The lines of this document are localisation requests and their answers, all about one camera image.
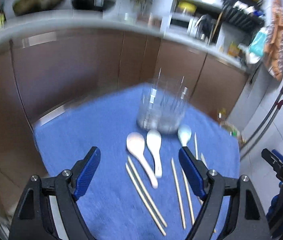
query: microwave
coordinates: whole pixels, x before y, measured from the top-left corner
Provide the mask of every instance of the microwave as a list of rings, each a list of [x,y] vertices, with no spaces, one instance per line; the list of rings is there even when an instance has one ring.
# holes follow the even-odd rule
[[[193,27],[196,24],[198,18],[181,13],[171,13],[168,17],[168,23],[166,31],[174,33],[183,33],[186,35],[192,35]]]

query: cloth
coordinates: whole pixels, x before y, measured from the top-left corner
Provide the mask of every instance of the cloth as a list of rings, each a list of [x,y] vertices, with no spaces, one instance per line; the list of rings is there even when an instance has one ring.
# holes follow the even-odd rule
[[[70,169],[84,158],[92,146],[99,147],[101,161],[87,193],[78,201],[79,210],[88,229],[97,239],[185,239],[191,229],[191,219],[185,192],[178,151],[181,147],[177,135],[162,135],[160,156],[163,176],[158,188],[153,189],[150,181],[133,157],[132,161],[152,196],[156,206],[166,220],[167,236],[164,237],[140,199],[125,169],[128,150],[126,137],[131,132],[140,132],[145,140],[147,132],[136,123],[140,95],[139,85],[121,92],[89,101],[70,109],[42,126],[34,128],[37,148],[50,176],[56,176],[64,169]],[[200,111],[189,106],[184,124],[192,129],[188,143],[194,152],[194,132],[197,134],[198,150],[203,153],[208,168],[214,168],[223,176],[238,178],[240,156],[238,143],[217,123]],[[152,156],[145,146],[144,155],[154,169]],[[174,158],[179,180],[186,230],[182,228],[177,200],[171,158]],[[197,216],[200,204],[191,192],[193,210]],[[218,233],[224,225],[228,208],[228,197],[224,197],[219,220]]]

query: brown cabinet door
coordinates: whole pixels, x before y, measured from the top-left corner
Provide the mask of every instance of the brown cabinet door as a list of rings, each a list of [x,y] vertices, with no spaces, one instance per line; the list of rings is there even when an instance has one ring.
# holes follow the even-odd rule
[[[47,175],[18,97],[8,45],[0,53],[0,172],[6,176],[3,181],[12,181],[20,189],[31,175]]]
[[[119,67],[119,87],[138,84],[142,68],[147,36],[125,32]]]
[[[163,40],[160,44],[160,51],[157,59],[155,75],[159,73],[175,80],[182,80],[183,85],[192,93],[206,53],[185,45]]]
[[[247,75],[207,56],[191,103],[205,114],[225,108],[229,114],[240,96]]]
[[[154,77],[155,67],[160,50],[161,39],[147,36],[143,64],[140,70],[139,82],[147,82]]]
[[[117,83],[123,32],[62,35],[57,32],[53,41],[13,49],[16,80],[31,122],[66,101]],[[45,40],[44,34],[38,36]]]

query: dish rack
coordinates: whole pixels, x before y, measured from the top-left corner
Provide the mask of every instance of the dish rack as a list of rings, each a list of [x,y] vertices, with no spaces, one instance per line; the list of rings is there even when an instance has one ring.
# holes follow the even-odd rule
[[[240,28],[246,33],[251,33],[257,28],[264,26],[264,20],[256,15],[247,15],[243,11],[233,8],[233,5],[241,1],[248,6],[254,6],[256,10],[261,10],[264,0],[222,0],[223,2],[223,15],[222,19],[229,24]]]

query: metal screw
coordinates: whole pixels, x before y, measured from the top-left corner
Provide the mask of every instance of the metal screw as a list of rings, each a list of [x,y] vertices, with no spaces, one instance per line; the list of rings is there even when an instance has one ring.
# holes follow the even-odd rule
[[[241,178],[244,182],[249,181],[249,177],[247,175],[242,175]]]
[[[216,176],[218,174],[217,171],[215,170],[209,170],[208,173],[211,175],[211,176]]]
[[[70,174],[71,174],[71,170],[64,170],[62,172],[62,175],[65,176],[65,177],[68,177]]]
[[[38,176],[37,175],[33,175],[30,177],[31,181],[37,181],[38,180]]]

